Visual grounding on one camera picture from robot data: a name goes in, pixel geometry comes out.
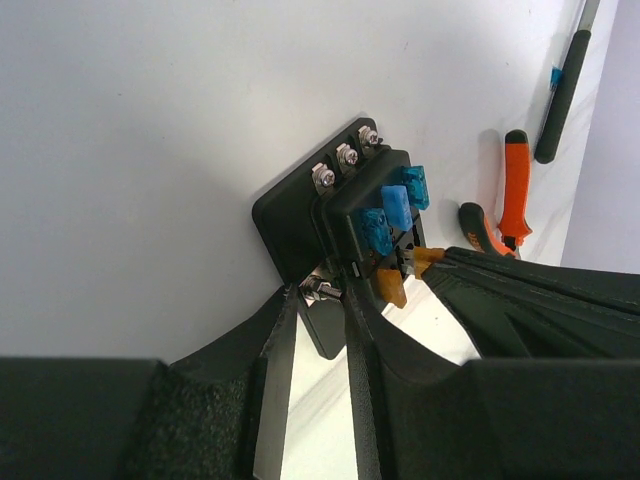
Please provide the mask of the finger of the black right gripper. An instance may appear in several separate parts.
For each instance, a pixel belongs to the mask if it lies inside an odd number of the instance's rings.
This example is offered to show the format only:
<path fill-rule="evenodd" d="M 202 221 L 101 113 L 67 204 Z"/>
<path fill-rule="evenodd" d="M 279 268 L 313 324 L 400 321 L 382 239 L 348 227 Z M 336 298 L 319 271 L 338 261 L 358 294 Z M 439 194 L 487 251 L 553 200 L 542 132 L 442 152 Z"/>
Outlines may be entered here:
<path fill-rule="evenodd" d="M 639 357 L 639 314 L 457 262 L 434 263 L 422 279 L 483 358 Z"/>
<path fill-rule="evenodd" d="M 638 274 L 550 266 L 459 247 L 446 249 L 443 260 L 477 267 L 601 307 L 639 314 Z"/>

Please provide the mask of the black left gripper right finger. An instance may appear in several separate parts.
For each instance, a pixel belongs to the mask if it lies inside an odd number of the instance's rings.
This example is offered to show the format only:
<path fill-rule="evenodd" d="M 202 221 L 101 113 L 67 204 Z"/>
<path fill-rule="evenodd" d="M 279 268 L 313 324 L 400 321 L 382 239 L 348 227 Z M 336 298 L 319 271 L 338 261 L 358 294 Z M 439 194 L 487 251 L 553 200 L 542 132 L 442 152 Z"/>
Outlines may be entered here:
<path fill-rule="evenodd" d="M 343 295 L 362 479 L 635 479 L 635 360 L 454 364 Z"/>

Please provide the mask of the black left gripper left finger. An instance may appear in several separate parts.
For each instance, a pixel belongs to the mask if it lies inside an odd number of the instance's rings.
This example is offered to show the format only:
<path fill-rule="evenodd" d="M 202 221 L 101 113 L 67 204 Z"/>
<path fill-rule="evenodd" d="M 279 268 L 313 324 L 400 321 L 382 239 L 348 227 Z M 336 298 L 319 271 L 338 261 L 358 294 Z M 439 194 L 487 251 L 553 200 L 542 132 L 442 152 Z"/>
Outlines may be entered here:
<path fill-rule="evenodd" d="M 5 479 L 277 479 L 298 292 L 193 354 L 1 361 Z"/>

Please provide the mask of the orange blade fuse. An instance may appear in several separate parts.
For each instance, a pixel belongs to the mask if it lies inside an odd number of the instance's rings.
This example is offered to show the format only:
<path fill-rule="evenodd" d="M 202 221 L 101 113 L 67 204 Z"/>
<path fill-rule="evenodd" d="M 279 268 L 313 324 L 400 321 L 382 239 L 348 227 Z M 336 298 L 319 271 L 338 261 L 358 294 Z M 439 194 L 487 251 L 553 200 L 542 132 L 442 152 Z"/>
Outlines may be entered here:
<path fill-rule="evenodd" d="M 404 280 L 399 270 L 379 268 L 376 271 L 376 288 L 378 296 L 386 303 L 400 309 L 406 306 Z"/>
<path fill-rule="evenodd" d="M 442 248 L 414 247 L 402 251 L 403 271 L 421 279 L 424 272 L 435 262 L 444 258 L 446 253 Z"/>

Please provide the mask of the dark blue blade fuse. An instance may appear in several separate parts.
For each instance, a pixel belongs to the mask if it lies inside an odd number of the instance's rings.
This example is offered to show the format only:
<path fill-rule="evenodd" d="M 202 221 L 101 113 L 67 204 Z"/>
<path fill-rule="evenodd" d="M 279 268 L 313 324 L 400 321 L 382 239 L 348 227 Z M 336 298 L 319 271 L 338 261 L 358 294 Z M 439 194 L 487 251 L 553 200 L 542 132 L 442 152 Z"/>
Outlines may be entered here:
<path fill-rule="evenodd" d="M 409 231 L 413 217 L 407 188 L 404 185 L 383 185 L 380 191 L 388 224 L 403 232 Z"/>

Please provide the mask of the black fuse box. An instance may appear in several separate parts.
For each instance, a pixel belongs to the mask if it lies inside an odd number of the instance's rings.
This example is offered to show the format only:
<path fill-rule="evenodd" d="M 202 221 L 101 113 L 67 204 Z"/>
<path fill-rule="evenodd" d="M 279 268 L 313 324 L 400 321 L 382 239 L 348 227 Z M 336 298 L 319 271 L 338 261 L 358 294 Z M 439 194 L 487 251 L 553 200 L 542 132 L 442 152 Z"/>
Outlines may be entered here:
<path fill-rule="evenodd" d="M 408 152 L 386 144 L 373 119 L 359 117 L 253 205 L 254 224 L 280 277 L 301 290 L 298 312 L 325 359 L 345 345 L 344 310 L 326 289 L 342 289 L 352 280 L 383 310 L 390 303 L 378 296 L 376 271 L 397 269 L 405 281 L 402 251 L 425 244 L 425 210 L 411 206 L 413 226 L 407 232 L 389 225 L 393 249 L 387 256 L 369 248 L 358 217 L 363 208 L 383 209 L 381 187 L 403 185 L 401 168 L 409 166 L 418 165 Z"/>

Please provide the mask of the light blue blade fuse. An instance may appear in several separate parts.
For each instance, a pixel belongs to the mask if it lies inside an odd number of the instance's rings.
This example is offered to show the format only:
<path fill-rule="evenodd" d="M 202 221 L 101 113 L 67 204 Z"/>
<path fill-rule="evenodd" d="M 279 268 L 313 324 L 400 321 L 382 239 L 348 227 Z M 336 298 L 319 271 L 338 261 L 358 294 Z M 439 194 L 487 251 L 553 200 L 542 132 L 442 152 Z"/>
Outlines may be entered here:
<path fill-rule="evenodd" d="M 401 168 L 403 185 L 407 189 L 409 204 L 419 210 L 430 206 L 430 197 L 424 167 L 409 166 Z"/>

